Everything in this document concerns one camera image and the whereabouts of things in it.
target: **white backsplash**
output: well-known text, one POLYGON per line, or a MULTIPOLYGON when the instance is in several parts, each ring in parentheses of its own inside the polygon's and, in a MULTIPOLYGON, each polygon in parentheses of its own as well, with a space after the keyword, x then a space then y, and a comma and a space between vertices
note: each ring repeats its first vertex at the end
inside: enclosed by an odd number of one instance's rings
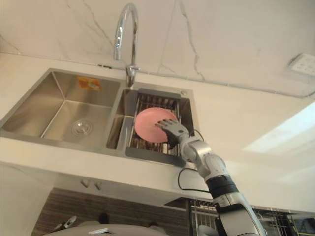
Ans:
MULTIPOLYGON (((129 0, 2 0, 1 51, 124 67, 131 59, 131 20, 123 61, 113 60, 121 9, 129 0)), ((315 54, 313 0, 132 0, 138 10, 137 65, 144 71, 294 96, 315 91, 315 78, 290 60, 315 54)))

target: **black cable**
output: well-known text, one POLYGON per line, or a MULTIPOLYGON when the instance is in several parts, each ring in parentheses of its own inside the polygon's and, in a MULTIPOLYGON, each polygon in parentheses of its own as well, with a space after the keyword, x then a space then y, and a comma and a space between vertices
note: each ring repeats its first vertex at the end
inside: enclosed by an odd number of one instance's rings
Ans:
POLYGON ((196 131, 196 132, 199 134, 199 136, 202 138, 202 140, 205 141, 205 139, 203 138, 203 136, 201 135, 201 133, 200 133, 198 130, 196 130, 196 129, 194 129, 193 131, 190 132, 189 137, 191 137, 191 135, 192 135, 192 133, 193 133, 194 131, 196 131))
POLYGON ((191 170, 191 171, 196 171, 198 172, 197 170, 195 169, 192 169, 192 168, 182 168, 181 171, 179 171, 178 173, 178 177, 177 177, 177 184, 178 184, 178 187, 182 190, 189 190, 189 191, 197 191, 197 192, 203 192, 203 193, 210 193, 209 191, 206 191, 206 190, 200 190, 200 189, 194 189, 194 188, 182 188, 181 187, 181 184, 180 184, 180 177, 181 177, 181 174, 184 170, 191 170))

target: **label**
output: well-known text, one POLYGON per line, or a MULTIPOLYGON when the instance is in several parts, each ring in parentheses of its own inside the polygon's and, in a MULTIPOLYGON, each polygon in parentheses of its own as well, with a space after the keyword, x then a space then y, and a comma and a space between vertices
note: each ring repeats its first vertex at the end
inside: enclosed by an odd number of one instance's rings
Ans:
POLYGON ((77 81, 82 89, 100 91, 100 80, 98 79, 77 76, 77 81))

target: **chrome faucet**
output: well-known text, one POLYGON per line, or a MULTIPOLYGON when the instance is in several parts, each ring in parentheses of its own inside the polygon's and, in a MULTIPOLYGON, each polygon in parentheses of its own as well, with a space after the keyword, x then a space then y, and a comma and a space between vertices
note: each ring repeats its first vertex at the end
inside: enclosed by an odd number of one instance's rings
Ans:
POLYGON ((140 70, 140 68, 136 67, 136 47, 137 47, 137 32, 138 32, 138 13, 134 4, 128 3, 124 6, 118 20, 117 29, 116 29, 116 37, 115 37, 115 46, 114 46, 114 59, 121 59, 121 50, 122 50, 122 40, 123 33, 125 30, 126 20, 128 18, 129 13, 132 14, 133 19, 133 41, 132 41, 132 58, 131 64, 126 66, 126 81, 128 87, 131 87, 134 83, 134 77, 136 75, 136 71, 140 70))

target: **electrical outlet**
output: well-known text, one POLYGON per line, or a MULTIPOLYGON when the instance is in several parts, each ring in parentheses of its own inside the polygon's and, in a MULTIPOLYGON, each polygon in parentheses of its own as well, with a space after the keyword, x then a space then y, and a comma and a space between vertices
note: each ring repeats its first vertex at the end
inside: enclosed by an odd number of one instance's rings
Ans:
POLYGON ((315 56, 301 53, 290 64, 290 67, 294 71, 315 76, 315 56))

